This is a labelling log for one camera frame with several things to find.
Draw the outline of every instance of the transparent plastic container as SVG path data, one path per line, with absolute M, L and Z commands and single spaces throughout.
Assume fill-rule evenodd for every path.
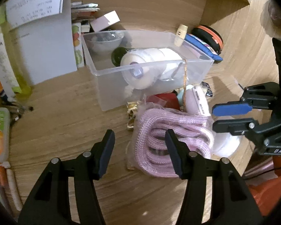
M 82 36 L 82 45 L 86 65 L 96 77 L 98 101 L 103 111 L 125 105 L 127 101 L 141 100 L 144 95 L 182 87 L 185 69 L 183 59 L 187 63 L 188 84 L 200 83 L 214 62 L 201 50 L 169 32 L 126 30 L 87 33 Z M 152 50 L 147 50 L 150 48 L 161 51 L 171 49 L 172 54 L 178 54 L 181 59 L 131 62 L 116 67 L 111 54 L 117 47 L 124 47 L 128 52 L 142 52 L 142 55 L 150 53 Z M 168 60 L 171 56 L 165 54 L 164 58 Z

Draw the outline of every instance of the green lid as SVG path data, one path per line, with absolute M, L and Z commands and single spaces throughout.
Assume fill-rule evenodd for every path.
M 5 4 L 0 6 L 0 25 L 6 21 Z

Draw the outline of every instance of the white bowl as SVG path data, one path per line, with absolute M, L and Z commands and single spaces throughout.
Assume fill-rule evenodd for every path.
M 107 40 L 102 41 L 102 38 L 104 38 L 105 36 L 108 36 L 108 38 L 106 38 Z M 84 36 L 85 43 L 88 49 L 91 49 L 97 54 L 105 54 L 112 52 L 115 48 L 119 47 L 123 37 L 124 34 L 122 32 L 114 31 L 106 31 L 106 33 L 100 32 L 100 38 L 98 38 L 97 33 L 90 33 Z

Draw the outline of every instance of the lavender braided rope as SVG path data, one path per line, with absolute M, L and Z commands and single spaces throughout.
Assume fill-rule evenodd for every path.
M 206 128 L 207 122 L 208 117 L 201 115 L 190 116 L 170 109 L 146 110 L 138 122 L 135 141 L 135 159 L 139 168 L 155 177 L 177 177 L 169 155 L 157 155 L 150 151 L 150 148 L 167 150 L 163 139 L 166 130 L 170 128 L 190 150 L 210 158 L 214 137 Z

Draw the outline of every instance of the silver bolt head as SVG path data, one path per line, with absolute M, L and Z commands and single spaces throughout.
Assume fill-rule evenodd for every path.
M 249 128 L 253 129 L 255 127 L 255 123 L 249 123 Z
M 230 160 L 226 157 L 223 157 L 222 162 L 225 163 L 225 164 L 228 164 L 230 162 Z
M 59 162 L 59 159 L 57 157 L 54 157 L 52 160 L 51 160 L 51 163 L 53 164 L 56 164 Z
M 198 155 L 197 152 L 195 151 L 190 151 L 189 154 L 188 154 L 190 157 L 196 157 Z
M 264 143 L 265 146 L 268 146 L 268 145 L 270 144 L 270 141 L 269 141 L 269 139 L 265 139 L 265 140 L 263 141 L 263 143 Z
M 92 153 L 90 151 L 85 151 L 82 155 L 84 157 L 90 157 L 92 155 Z

